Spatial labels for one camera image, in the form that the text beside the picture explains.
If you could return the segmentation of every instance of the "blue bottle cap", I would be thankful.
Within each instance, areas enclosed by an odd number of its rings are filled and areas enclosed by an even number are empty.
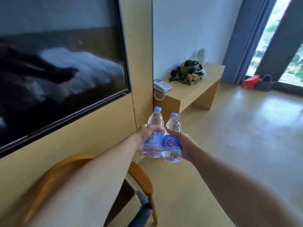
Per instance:
[[[178,114],[177,113],[172,113],[171,118],[178,118]]]
[[[161,111],[162,111],[161,107],[155,107],[154,108],[154,112],[161,112]]]

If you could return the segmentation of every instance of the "bottle label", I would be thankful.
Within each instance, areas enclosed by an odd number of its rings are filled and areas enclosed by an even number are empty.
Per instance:
[[[165,135],[162,142],[162,147],[166,149],[172,149],[176,151],[181,151],[182,146],[179,142],[179,139],[172,135]]]
[[[161,131],[156,131],[151,134],[151,136],[145,141],[146,143],[152,143],[154,145],[161,146],[163,141],[164,134]]]

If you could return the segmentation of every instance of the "television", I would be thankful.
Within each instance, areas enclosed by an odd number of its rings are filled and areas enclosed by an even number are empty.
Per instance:
[[[119,0],[0,0],[0,157],[130,92]]]

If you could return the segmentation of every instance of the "white bedding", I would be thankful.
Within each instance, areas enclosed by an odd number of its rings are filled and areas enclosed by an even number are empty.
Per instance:
[[[108,84],[112,80],[124,76],[121,65],[88,52],[71,52],[65,48],[51,48],[41,51],[39,55],[57,67],[78,68],[75,77],[62,84],[35,78],[35,82],[40,85],[43,94],[58,104],[70,95],[79,94],[100,84]]]

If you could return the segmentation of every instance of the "white telephone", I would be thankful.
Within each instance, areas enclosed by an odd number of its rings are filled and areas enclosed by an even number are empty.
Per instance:
[[[172,87],[170,84],[160,80],[160,79],[155,79],[154,80],[154,89],[158,92],[165,93],[168,90],[170,90]]]

